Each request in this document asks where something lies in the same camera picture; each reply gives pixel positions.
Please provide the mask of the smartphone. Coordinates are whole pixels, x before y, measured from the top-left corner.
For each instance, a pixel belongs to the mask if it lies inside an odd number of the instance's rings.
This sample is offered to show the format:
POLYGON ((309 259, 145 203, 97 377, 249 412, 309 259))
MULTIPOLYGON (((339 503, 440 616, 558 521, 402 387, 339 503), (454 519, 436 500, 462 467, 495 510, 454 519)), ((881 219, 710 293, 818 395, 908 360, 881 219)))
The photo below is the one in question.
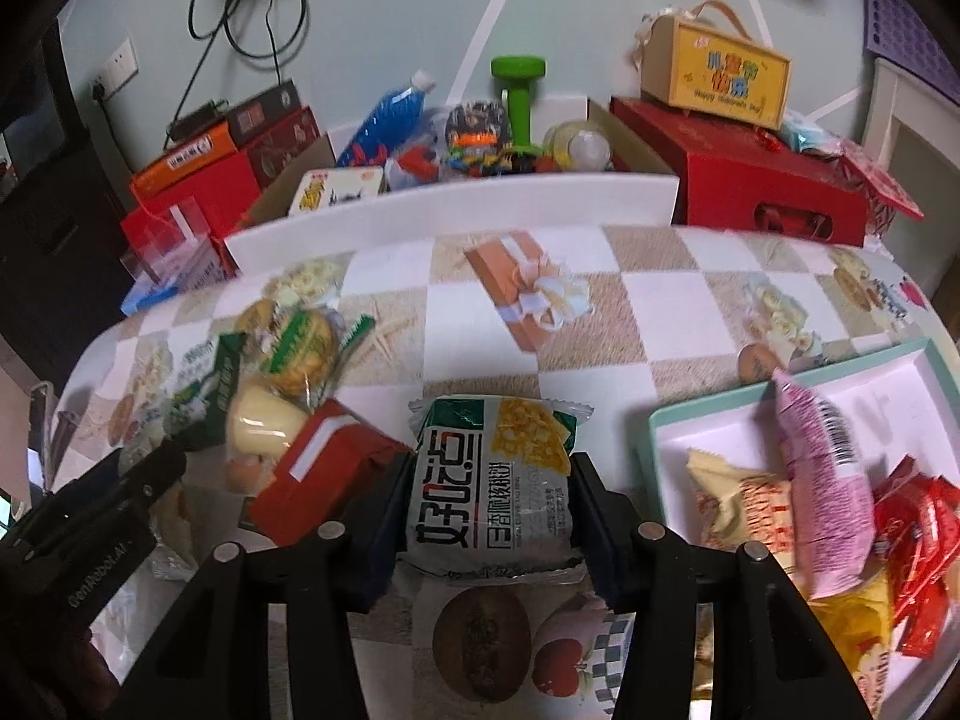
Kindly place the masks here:
POLYGON ((55 403, 55 390, 48 380, 37 382, 29 390, 28 478, 29 483, 43 489, 49 486, 49 454, 55 403))

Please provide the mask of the white wall socket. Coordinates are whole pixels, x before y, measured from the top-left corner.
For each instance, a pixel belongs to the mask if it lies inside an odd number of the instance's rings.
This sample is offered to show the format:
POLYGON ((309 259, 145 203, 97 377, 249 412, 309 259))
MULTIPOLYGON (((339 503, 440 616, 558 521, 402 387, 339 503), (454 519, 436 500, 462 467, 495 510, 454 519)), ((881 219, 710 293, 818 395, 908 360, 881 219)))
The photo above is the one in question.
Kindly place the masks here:
POLYGON ((132 39, 126 37, 117 47, 106 63, 96 71, 93 86, 103 93, 103 99, 109 99, 119 89, 127 85, 139 73, 137 55, 133 48, 132 39))

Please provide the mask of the white cardboard box of toys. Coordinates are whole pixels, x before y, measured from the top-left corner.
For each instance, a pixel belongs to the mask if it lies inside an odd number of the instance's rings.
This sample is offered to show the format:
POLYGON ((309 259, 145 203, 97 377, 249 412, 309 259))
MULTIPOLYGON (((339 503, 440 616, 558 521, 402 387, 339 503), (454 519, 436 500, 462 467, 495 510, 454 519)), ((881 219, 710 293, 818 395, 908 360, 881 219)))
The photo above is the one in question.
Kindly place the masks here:
POLYGON ((586 96, 547 96, 532 105, 532 133, 576 119, 599 124, 623 172, 553 172, 469 179, 352 200, 286 215, 302 174, 332 161, 327 135, 290 161, 244 213, 224 249, 246 277, 313 255, 342 254, 448 234, 579 224, 667 226, 679 177, 607 107, 586 96))

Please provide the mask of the large red gift box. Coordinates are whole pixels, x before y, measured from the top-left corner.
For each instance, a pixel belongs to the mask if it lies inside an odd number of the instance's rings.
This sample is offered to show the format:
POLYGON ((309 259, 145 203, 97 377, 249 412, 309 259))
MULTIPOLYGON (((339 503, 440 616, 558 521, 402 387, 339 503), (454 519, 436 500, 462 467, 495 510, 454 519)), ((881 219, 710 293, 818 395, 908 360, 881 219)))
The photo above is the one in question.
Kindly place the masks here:
POLYGON ((796 153, 757 127, 646 99, 615 96, 608 110, 679 177, 675 223, 864 242, 866 197, 830 161, 796 153))

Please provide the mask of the orange flat box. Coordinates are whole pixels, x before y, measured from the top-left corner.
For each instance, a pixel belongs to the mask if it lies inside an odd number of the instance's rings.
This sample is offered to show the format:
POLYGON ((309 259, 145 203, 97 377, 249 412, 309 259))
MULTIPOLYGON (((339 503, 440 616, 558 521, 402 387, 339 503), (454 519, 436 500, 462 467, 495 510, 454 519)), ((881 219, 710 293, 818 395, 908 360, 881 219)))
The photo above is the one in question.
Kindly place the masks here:
POLYGON ((137 172, 130 181, 132 188, 144 197, 153 197, 215 161, 238 153, 243 146, 300 109, 301 99, 295 83, 288 80, 272 86, 230 107, 210 127, 137 172))

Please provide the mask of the clear round jar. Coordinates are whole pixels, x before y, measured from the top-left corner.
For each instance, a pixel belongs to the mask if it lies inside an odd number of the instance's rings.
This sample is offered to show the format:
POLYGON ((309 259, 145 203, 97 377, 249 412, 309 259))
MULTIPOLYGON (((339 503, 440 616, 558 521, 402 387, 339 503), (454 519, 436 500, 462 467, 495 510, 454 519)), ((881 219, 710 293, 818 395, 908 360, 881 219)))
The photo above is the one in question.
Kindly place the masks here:
POLYGON ((566 172, 605 172, 612 149, 602 130, 591 121, 569 121, 551 127, 544 150, 566 172))

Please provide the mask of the small red pastry packet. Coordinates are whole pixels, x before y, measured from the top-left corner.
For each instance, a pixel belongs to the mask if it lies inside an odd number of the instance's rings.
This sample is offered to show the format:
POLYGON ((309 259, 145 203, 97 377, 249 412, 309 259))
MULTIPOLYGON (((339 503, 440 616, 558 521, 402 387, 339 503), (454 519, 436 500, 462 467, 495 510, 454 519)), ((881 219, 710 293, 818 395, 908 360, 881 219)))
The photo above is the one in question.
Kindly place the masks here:
POLYGON ((412 451, 340 401, 320 405, 275 466, 247 513, 277 546, 291 546, 369 493, 387 466, 412 451))

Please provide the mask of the small yellow cake packet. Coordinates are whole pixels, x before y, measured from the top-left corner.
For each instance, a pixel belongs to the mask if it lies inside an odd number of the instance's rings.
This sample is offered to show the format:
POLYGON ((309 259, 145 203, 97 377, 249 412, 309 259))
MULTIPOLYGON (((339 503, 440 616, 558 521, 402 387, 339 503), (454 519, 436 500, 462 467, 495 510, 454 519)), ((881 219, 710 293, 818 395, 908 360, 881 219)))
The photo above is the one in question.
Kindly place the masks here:
POLYGON ((280 458, 308 421, 308 413, 262 383, 239 387, 226 417, 228 444, 241 455, 280 458))

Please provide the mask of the orange yellow chip packet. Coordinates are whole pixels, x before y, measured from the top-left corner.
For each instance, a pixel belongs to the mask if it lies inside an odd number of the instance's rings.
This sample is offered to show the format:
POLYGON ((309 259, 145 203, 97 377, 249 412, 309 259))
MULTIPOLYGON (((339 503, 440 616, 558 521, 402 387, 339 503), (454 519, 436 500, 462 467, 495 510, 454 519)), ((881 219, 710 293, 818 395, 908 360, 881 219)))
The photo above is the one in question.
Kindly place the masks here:
POLYGON ((759 541, 788 575, 796 570, 791 483, 775 473, 731 465, 720 455, 688 450, 686 472, 701 520, 701 544, 735 551, 759 541))

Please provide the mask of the white green corn snack packet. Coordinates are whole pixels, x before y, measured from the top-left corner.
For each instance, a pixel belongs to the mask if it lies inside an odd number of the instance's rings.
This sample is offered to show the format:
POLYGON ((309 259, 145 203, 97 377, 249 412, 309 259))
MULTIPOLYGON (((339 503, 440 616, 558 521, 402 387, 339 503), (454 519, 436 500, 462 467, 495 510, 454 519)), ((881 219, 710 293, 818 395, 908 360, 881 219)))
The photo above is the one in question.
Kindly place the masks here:
POLYGON ((443 395, 410 405, 416 465, 400 559, 459 585, 583 580, 568 481, 592 408, 443 395))

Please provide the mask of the pink striped snack packet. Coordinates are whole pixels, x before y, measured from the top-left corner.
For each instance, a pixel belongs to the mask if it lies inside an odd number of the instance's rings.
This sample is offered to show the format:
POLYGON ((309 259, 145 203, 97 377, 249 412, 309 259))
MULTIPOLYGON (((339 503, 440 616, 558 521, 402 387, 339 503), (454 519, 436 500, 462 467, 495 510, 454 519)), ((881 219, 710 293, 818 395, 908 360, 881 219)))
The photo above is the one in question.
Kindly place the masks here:
POLYGON ((875 539, 859 444, 832 401, 781 371, 773 385, 800 586, 811 600, 838 595, 859 583, 875 539))

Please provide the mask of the beige printed snack packet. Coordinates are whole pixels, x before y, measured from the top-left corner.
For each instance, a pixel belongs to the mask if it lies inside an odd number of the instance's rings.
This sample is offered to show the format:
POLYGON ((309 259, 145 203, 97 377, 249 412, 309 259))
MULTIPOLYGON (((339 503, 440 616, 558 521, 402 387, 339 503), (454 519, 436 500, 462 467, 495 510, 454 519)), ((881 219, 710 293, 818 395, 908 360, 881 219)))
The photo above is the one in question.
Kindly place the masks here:
POLYGON ((184 485, 172 484, 149 507, 149 526, 156 546, 149 555, 151 573, 169 582, 187 582, 197 572, 194 538, 185 499, 184 485))

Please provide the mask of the yellow translucent snack bag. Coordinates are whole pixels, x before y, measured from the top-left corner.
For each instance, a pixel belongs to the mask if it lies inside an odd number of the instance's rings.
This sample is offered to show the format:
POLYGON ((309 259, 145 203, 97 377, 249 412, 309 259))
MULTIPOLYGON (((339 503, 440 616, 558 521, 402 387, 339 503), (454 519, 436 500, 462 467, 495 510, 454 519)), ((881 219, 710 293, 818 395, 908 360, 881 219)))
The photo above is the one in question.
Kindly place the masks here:
POLYGON ((893 639, 893 600, 884 567, 855 589, 811 601, 871 715, 884 704, 893 639))

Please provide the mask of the green label cookie packet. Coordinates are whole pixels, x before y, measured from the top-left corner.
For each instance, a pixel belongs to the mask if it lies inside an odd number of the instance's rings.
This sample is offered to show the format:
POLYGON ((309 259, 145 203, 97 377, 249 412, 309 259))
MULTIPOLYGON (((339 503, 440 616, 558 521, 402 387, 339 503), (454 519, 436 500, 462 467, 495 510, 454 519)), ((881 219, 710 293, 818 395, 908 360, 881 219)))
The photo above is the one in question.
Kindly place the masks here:
POLYGON ((374 327, 376 321, 368 314, 347 323, 329 307, 298 307, 268 346, 262 377, 280 395, 314 410, 332 393, 374 327))

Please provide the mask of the red Pure Kiss snack packet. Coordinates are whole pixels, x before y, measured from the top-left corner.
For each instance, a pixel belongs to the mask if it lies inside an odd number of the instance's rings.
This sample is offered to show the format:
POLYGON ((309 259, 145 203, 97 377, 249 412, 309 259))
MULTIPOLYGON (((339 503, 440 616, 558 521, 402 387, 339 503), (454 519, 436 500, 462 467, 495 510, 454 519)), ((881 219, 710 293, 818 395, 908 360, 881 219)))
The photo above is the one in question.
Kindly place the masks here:
POLYGON ((958 488, 929 476, 905 455, 874 489, 875 550, 892 587, 893 625, 905 624, 898 648, 928 660, 949 614, 947 572, 958 559, 958 488))

